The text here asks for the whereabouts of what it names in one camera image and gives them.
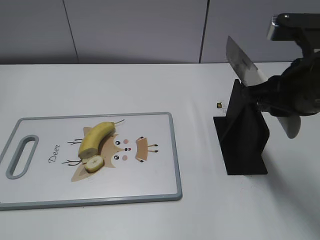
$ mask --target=cutting board handle hole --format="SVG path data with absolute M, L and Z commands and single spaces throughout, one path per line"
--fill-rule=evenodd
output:
M 26 174 L 38 141 L 39 138 L 36 135 L 28 135 L 20 140 L 5 173 L 8 179 L 18 179 Z

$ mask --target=deer antler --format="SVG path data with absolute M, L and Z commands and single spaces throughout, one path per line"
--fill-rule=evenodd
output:
M 68 164 L 68 166 L 77 166 L 82 162 L 82 160 L 78 160 L 78 161 L 71 161 L 71 160 L 66 160 L 65 162 L 62 162 L 62 164 Z
M 73 141 L 68 141 L 67 144 L 74 145 L 74 144 L 80 144 L 82 142 L 82 139 L 75 139 Z

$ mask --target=deer illustration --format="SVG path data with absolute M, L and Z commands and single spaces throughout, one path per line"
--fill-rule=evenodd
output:
M 88 131 L 91 129 L 91 127 L 84 127 L 83 128 L 83 134 L 84 136 L 86 136 L 86 134 L 88 133 Z M 115 138 L 118 136 L 119 134 L 113 134 L 111 136 L 107 136 L 105 137 L 100 145 L 99 145 L 99 149 L 98 149 L 98 154 L 100 156 L 103 157 L 104 160 L 104 167 L 106 168 L 115 168 L 115 166 L 112 163 L 112 159 L 118 160 L 119 159 L 119 155 L 117 153 L 122 152 L 122 151 L 131 151 L 132 149 L 130 147 L 126 147 L 126 148 L 120 148 L 118 147 L 118 145 L 120 144 L 120 141 L 115 141 Z M 82 139 L 75 139 L 74 141 L 69 141 L 67 143 L 69 143 L 70 145 L 76 145 L 76 144 L 80 144 L 82 142 Z M 129 142 L 129 140 L 125 139 L 123 141 L 124 144 L 127 144 Z M 136 155 L 135 155 L 135 159 L 137 161 L 139 161 L 140 163 L 143 163 L 145 161 L 147 161 L 148 159 L 148 152 L 151 153 L 157 153 L 158 150 L 149 150 L 150 147 L 158 147 L 157 144 L 152 144 L 152 145 L 148 145 L 148 140 L 146 137 L 139 137 L 136 141 Z M 124 155 L 122 157 L 122 160 L 126 161 L 128 159 L 128 157 L 126 155 Z M 100 171 L 101 169 L 99 169 L 96 172 L 93 173 L 89 173 L 86 171 L 84 165 L 82 164 L 82 160 L 66 160 L 66 162 L 62 162 L 62 164 L 67 164 L 68 166 L 78 166 L 75 173 L 73 174 L 73 177 L 71 178 L 72 182 L 76 182 L 85 178 L 88 178 L 89 176 L 97 173 L 98 171 Z

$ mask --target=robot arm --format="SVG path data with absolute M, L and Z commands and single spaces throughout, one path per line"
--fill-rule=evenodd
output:
M 295 41 L 303 58 L 294 60 L 281 75 L 248 86 L 244 92 L 260 111 L 273 116 L 309 116 L 320 112 L 320 14 L 276 15 L 268 38 Z

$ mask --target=gray cutting board rim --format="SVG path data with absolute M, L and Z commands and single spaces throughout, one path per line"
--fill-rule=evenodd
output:
M 0 155 L 0 169 L 2 161 L 6 156 L 7 150 L 15 137 L 20 124 L 23 121 L 32 120 L 61 120 L 61 119 L 89 119 L 89 118 L 111 118 L 111 117 L 147 117 L 152 116 L 167 116 L 168 129 L 170 132 L 170 140 L 172 147 L 173 165 L 175 173 L 176 192 L 170 194 L 152 194 L 152 195 L 128 195 L 120 197 L 95 197 L 95 198 L 81 198 L 81 199 L 67 199 L 67 200 L 47 200 L 47 201 L 28 201 L 28 202 L 0 202 L 0 210 L 18 210 L 18 209 L 38 209 L 38 208 L 56 208 L 56 207 L 74 207 L 74 206 L 89 206 L 89 205 L 109 205 L 109 204 L 125 204 L 125 203 L 145 203 L 145 202 L 159 202 L 159 201 L 176 201 L 182 198 L 182 187 L 180 179 L 180 171 L 178 165 L 177 148 L 175 141 L 173 118 L 169 112 L 143 112 L 143 113 L 122 113 L 122 114 L 101 114 L 101 115 L 74 115 L 74 116 L 50 116 L 50 117 L 26 117 L 17 121 L 1 155 Z

